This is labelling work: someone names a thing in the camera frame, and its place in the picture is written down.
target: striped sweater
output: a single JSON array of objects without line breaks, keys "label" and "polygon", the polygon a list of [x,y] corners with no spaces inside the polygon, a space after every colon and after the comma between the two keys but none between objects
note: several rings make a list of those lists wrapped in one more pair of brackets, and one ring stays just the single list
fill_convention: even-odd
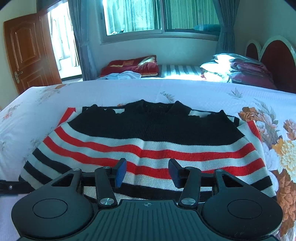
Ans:
[{"label": "striped sweater", "polygon": [[[59,126],[28,157],[20,180],[34,190],[72,168],[93,172],[101,166],[114,166],[120,158],[127,160],[127,173],[115,190],[118,201],[177,201],[182,190],[170,178],[170,158],[205,173],[222,168],[275,196],[253,121],[243,122],[224,111],[192,110],[178,101],[68,108]],[[96,197],[94,187],[85,187],[84,194]],[[211,195],[211,188],[201,188],[200,202]]]}]

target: floor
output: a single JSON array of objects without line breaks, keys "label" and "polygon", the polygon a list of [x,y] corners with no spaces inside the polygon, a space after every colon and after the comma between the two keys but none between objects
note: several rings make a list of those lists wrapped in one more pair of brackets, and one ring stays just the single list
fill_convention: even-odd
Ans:
[{"label": "floor", "polygon": [[83,81],[82,78],[79,78],[79,79],[74,79],[74,80],[65,80],[62,83],[63,84],[70,84],[70,83],[81,82],[81,81]]},{"label": "floor", "polygon": [[70,76],[81,75],[80,66],[73,67],[71,64],[71,58],[62,59],[59,61],[62,69],[59,71],[59,75],[62,78],[67,78]]}]

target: red stripe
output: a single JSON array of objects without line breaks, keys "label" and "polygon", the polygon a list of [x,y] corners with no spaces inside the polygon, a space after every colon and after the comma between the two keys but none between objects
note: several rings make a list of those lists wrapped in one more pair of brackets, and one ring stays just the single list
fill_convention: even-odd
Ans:
[{"label": "red stripe", "polygon": [[136,145],[122,145],[116,147],[110,147],[96,142],[83,142],[79,139],[69,136],[62,127],[58,127],[55,132],[65,142],[77,146],[86,147],[99,152],[129,152],[137,155],[140,158],[150,159],[164,159],[164,158],[175,158],[183,161],[209,161],[215,159],[224,158],[243,158],[250,152],[254,151],[255,148],[252,143],[248,143],[243,146],[240,150],[235,152],[201,152],[201,153],[186,153],[173,150],[143,150]]},{"label": "red stripe", "polygon": [[61,120],[60,120],[58,126],[59,126],[60,124],[64,123],[64,122],[66,122],[66,121],[69,119],[69,117],[72,115],[72,113],[75,112],[75,111],[76,111],[76,108],[70,108],[70,107],[69,107],[69,108],[66,110],[65,114],[63,115],[63,117],[61,118]]},{"label": "red stripe", "polygon": [[252,121],[248,121],[247,123],[253,135],[256,136],[262,142],[260,132],[258,131],[258,128],[255,122],[252,120]]},{"label": "red stripe", "polygon": [[[72,152],[66,149],[61,148],[56,145],[50,137],[46,137],[44,144],[54,153],[73,158],[74,160],[81,162],[83,164],[93,164],[98,166],[115,166],[118,160],[111,158],[93,158],[89,157],[80,152]],[[224,167],[223,169],[235,176],[246,176],[254,171],[264,167],[264,163],[261,158],[251,162],[250,164],[243,167]],[[137,166],[134,163],[127,160],[127,171],[135,175],[146,175],[149,177],[161,178],[161,179],[171,179],[170,174],[167,168],[156,169],[146,166]],[[203,171],[206,173],[213,173],[214,170]]]}]

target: headboard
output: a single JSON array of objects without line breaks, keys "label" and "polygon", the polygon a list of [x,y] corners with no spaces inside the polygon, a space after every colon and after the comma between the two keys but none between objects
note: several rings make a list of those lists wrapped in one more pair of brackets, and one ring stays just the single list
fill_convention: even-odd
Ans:
[{"label": "headboard", "polygon": [[267,67],[278,90],[296,93],[296,50],[287,39],[282,36],[272,37],[262,49],[257,41],[250,40],[245,55],[259,60]]}]

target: striped bed sheet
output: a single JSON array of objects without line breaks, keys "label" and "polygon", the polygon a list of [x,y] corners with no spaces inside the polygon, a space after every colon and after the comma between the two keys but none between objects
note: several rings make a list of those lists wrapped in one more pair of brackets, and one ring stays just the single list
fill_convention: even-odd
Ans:
[{"label": "striped bed sheet", "polygon": [[189,65],[158,65],[159,73],[153,77],[143,77],[142,79],[188,79],[200,80],[201,68]]}]

